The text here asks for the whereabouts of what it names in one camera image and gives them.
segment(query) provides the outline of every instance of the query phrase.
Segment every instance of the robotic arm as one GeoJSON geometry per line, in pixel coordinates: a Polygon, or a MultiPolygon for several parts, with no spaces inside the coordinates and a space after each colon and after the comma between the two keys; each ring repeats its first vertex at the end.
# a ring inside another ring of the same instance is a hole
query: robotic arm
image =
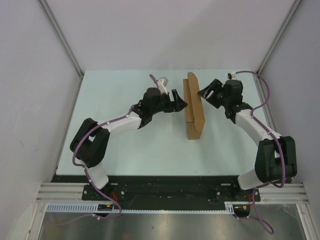
{"type": "Polygon", "coordinates": [[[170,100],[167,83],[168,79],[165,77],[158,79],[155,82],[156,87],[148,88],[142,100],[131,106],[124,116],[103,123],[87,118],[82,123],[71,142],[70,149],[81,161],[82,164],[78,165],[85,168],[85,172],[98,189],[102,189],[109,182],[102,160],[110,138],[143,128],[151,122],[154,114],[180,112],[187,106],[175,89],[172,90],[173,101],[170,100]]]}
{"type": "Polygon", "coordinates": [[[239,187],[242,190],[253,189],[282,178],[283,166],[276,140],[283,153],[285,177],[294,177],[297,174],[295,141],[290,136],[281,136],[254,116],[253,108],[243,102],[241,81],[235,74],[229,73],[228,78],[225,84],[218,79],[213,80],[198,95],[217,109],[223,106],[226,118],[240,126],[258,146],[254,169],[238,176],[239,187]]]}

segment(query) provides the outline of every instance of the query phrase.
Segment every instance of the white table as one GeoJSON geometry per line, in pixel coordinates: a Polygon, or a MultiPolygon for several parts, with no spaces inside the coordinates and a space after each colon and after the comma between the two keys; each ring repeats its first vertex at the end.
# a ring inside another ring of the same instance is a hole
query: white table
{"type": "MultiPolygon", "coordinates": [[[[86,118],[107,121],[128,112],[146,89],[154,84],[149,78],[169,79],[168,90],[176,89],[184,98],[183,79],[193,72],[200,89],[215,78],[227,80],[219,70],[127,70],[86,71],[66,136],[57,175],[84,175],[73,166],[69,146],[86,118]]],[[[243,84],[243,101],[255,107],[260,99],[251,74],[239,74],[243,84]]],[[[144,128],[112,138],[107,146],[103,165],[108,175],[221,176],[240,175],[254,167],[257,146],[238,126],[225,117],[223,107],[216,109],[203,101],[205,125],[201,139],[188,140],[185,112],[158,113],[144,128]]],[[[266,121],[263,111],[256,115],[266,121]]]]}

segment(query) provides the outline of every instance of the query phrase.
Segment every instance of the metal floor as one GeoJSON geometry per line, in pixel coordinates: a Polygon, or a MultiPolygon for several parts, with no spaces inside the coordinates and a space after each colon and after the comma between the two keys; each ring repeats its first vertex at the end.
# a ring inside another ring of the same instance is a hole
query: metal floor
{"type": "Polygon", "coordinates": [[[39,240],[305,240],[295,205],[259,205],[269,235],[254,219],[237,221],[229,214],[123,214],[113,220],[85,217],[57,226],[78,213],[46,213],[39,240]]]}

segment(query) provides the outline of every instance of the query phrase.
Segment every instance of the cardboard box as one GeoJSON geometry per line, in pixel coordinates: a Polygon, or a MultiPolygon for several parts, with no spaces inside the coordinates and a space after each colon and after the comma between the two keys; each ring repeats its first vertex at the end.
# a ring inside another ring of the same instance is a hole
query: cardboard box
{"type": "Polygon", "coordinates": [[[199,92],[199,83],[193,72],[188,72],[188,79],[183,80],[184,101],[188,104],[185,108],[186,134],[189,140],[200,139],[205,126],[205,113],[199,92]]]}

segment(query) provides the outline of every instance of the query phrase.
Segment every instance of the wall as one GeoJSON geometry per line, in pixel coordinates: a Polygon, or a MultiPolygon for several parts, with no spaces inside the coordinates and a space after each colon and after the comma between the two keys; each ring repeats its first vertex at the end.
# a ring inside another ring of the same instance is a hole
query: wall
{"type": "Polygon", "coordinates": [[[0,3],[0,239],[58,157],[80,83],[36,0],[0,3]]]}
{"type": "Polygon", "coordinates": [[[296,142],[298,174],[320,223],[320,1],[305,0],[263,72],[276,127],[296,142]]]}
{"type": "Polygon", "coordinates": [[[85,70],[257,69],[294,0],[48,0],[85,70]]]}

